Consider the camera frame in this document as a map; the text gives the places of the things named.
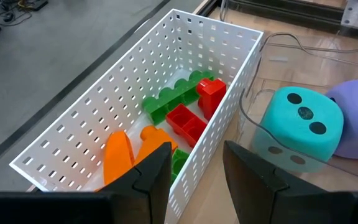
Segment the gray floor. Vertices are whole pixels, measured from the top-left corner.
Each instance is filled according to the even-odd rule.
[[[50,0],[33,18],[0,32],[0,143],[41,109],[160,0]],[[8,164],[170,9],[193,12],[201,0],[171,0],[0,158],[0,190],[30,183]]]

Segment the toy block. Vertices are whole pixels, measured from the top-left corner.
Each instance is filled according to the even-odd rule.
[[[174,89],[163,88],[158,94],[158,99],[154,97],[144,99],[142,102],[143,110],[147,112],[153,124],[158,125],[180,103],[189,105],[200,97],[196,91],[196,86],[203,78],[213,80],[210,72],[192,72],[188,81],[185,79],[176,81]]]
[[[135,159],[134,165],[142,162],[149,154],[158,149],[164,142],[170,142],[172,153],[177,149],[178,144],[162,129],[156,129],[155,126],[146,126],[140,133],[143,144]]]
[[[178,177],[179,172],[183,165],[185,165],[185,162],[189,158],[189,154],[185,151],[182,151],[180,149],[177,149],[175,153],[172,156],[172,183],[175,181],[175,179]]]
[[[129,171],[134,165],[134,154],[129,138],[124,131],[112,133],[107,140],[104,153],[104,184],[110,184]]]
[[[186,139],[190,147],[196,145],[206,128],[206,123],[183,104],[179,104],[179,106],[167,114],[167,123],[173,128],[175,133]]]
[[[204,78],[196,89],[200,94],[198,106],[203,111],[205,119],[210,120],[226,94],[226,84],[218,79],[211,81]]]

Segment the green block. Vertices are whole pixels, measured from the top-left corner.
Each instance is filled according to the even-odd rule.
[[[172,183],[175,181],[178,176],[181,168],[185,165],[185,162],[189,158],[189,154],[180,149],[176,149],[172,156]]]
[[[196,91],[197,84],[203,79],[213,80],[211,72],[194,71],[190,74],[189,80],[179,79],[172,90],[169,87],[163,88],[158,94],[158,99],[150,96],[143,100],[142,107],[149,114],[154,125],[165,120],[166,115],[175,109],[180,103],[189,105],[200,97]]]

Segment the white basket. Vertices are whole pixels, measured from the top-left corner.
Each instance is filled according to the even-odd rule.
[[[133,148],[140,144],[142,100],[193,70],[210,70],[228,84],[227,94],[171,187],[166,223],[176,223],[250,83],[262,34],[171,10],[10,166],[43,191],[95,189],[108,136],[124,129]]]

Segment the orange toy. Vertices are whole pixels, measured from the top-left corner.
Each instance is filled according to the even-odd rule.
[[[164,142],[171,142],[172,154],[178,147],[178,144],[164,130],[156,129],[152,125],[146,126],[142,130],[140,138],[143,140],[143,144],[136,157],[135,166],[154,152],[154,150],[158,149]]]
[[[134,153],[124,131],[112,133],[106,143],[103,174],[108,185],[129,171],[134,165]]]

